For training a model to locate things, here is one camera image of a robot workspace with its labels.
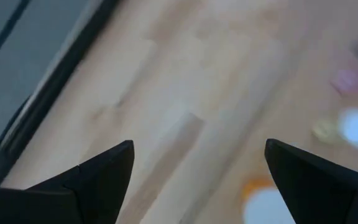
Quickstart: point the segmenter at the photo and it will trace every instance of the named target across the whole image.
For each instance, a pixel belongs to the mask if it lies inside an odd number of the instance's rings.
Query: orange object
[[[276,188],[270,177],[251,179],[242,189],[242,204],[245,205],[251,195],[266,188]]]

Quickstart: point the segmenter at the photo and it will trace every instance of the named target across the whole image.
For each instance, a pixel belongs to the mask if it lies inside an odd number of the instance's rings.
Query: black plastic part
[[[358,172],[275,139],[265,158],[297,224],[358,223]]]
[[[75,67],[86,55],[91,44],[106,25],[119,0],[103,0],[61,59],[46,84],[29,106],[7,141],[0,146],[0,184],[31,140],[35,131],[69,80]]]
[[[134,145],[120,145],[27,190],[0,189],[0,223],[115,223]]]

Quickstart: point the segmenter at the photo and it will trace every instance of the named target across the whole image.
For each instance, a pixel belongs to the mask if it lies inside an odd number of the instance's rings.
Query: wooden floor
[[[24,189],[118,144],[135,164],[118,223],[242,223],[240,192],[277,138],[358,170],[313,122],[358,98],[358,1],[127,0],[3,183]]]

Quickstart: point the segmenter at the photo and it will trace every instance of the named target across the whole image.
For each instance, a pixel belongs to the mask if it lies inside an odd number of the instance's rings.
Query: pink object
[[[341,95],[358,94],[358,70],[340,70],[331,81]]]

